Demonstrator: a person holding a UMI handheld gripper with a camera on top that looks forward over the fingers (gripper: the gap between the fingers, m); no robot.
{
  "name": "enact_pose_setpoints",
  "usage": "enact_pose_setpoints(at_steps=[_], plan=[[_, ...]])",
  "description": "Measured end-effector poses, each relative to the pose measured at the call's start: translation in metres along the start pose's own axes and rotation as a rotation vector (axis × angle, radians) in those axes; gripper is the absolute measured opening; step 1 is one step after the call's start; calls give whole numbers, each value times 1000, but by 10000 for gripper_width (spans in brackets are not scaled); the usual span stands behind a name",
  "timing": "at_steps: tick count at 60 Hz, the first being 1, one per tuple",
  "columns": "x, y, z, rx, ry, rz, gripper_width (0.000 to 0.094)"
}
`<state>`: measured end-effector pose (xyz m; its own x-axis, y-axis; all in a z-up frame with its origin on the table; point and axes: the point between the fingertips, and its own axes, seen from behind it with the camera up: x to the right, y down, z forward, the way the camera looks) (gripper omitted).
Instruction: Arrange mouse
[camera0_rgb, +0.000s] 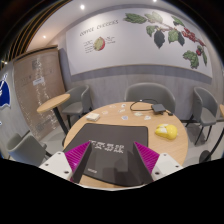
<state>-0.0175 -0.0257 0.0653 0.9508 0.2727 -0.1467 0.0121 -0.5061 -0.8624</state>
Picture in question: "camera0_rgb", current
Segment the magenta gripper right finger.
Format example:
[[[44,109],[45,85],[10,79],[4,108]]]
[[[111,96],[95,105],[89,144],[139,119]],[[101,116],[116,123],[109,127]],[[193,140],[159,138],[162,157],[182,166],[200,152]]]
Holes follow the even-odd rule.
[[[158,154],[152,149],[135,142],[133,153],[144,184],[152,183],[182,169],[168,153]]]

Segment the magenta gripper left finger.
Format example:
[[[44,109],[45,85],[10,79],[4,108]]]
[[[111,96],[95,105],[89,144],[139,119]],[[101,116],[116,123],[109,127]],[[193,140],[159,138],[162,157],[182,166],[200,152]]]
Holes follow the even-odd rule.
[[[56,152],[40,168],[73,183],[79,183],[91,152],[91,143],[86,142],[66,153]]]

